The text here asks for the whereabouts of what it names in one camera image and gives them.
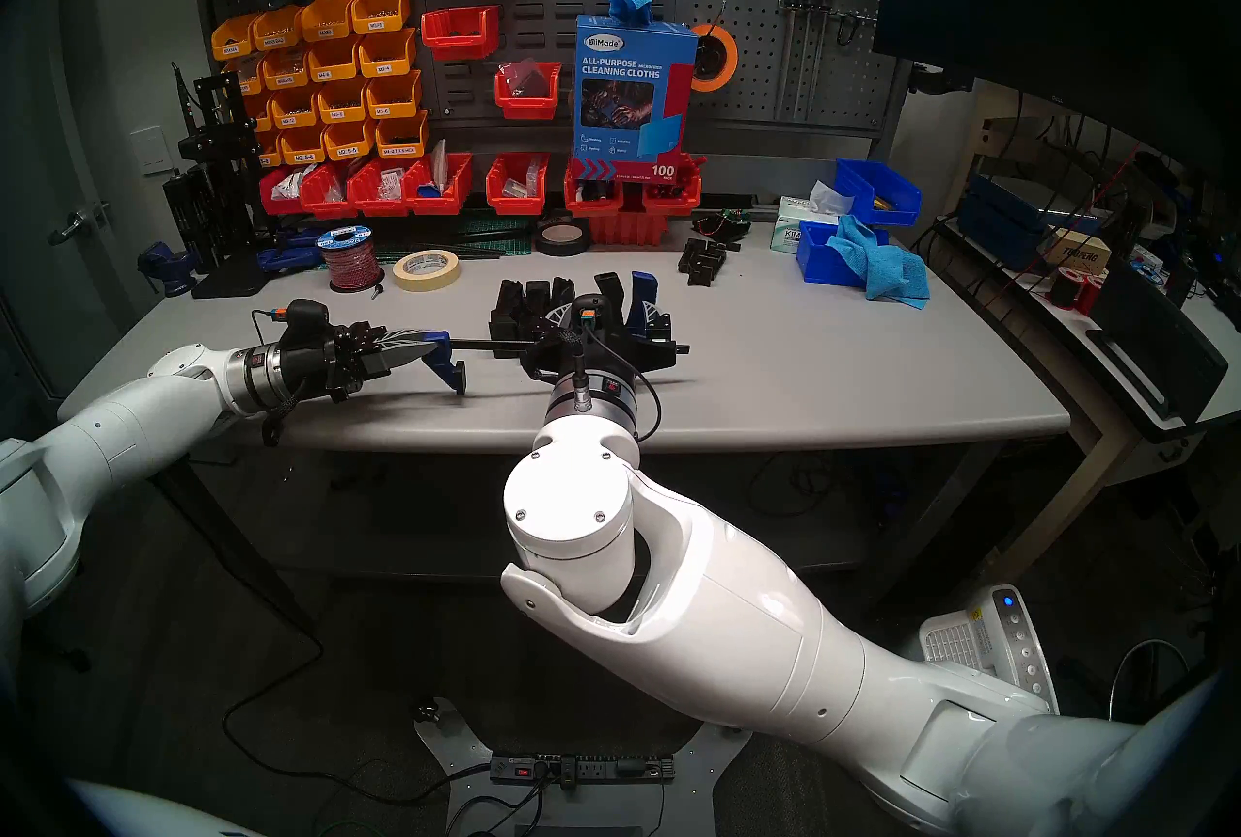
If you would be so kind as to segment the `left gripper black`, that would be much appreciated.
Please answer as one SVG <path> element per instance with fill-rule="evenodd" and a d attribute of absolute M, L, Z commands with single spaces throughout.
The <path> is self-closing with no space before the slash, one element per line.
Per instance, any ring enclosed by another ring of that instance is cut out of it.
<path fill-rule="evenodd" d="M 285 396 L 330 396 L 340 404 L 364 382 L 434 356 L 436 348 L 448 349 L 447 332 L 289 320 L 282 333 L 282 384 Z"/>

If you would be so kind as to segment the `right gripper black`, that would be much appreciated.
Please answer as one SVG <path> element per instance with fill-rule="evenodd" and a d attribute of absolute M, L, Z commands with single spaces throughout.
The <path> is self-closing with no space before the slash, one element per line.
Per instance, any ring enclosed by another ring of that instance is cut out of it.
<path fill-rule="evenodd" d="M 633 382 L 639 373 L 676 365 L 679 345 L 673 342 L 671 317 L 664 312 L 647 312 L 647 339 L 617 328 L 603 332 L 602 337 L 576 332 L 572 312 L 573 302 L 568 302 L 545 314 L 544 335 L 524 349 L 524 373 L 527 378 L 557 384 L 573 373 L 577 351 L 581 351 L 587 373 L 612 373 L 625 382 Z"/>

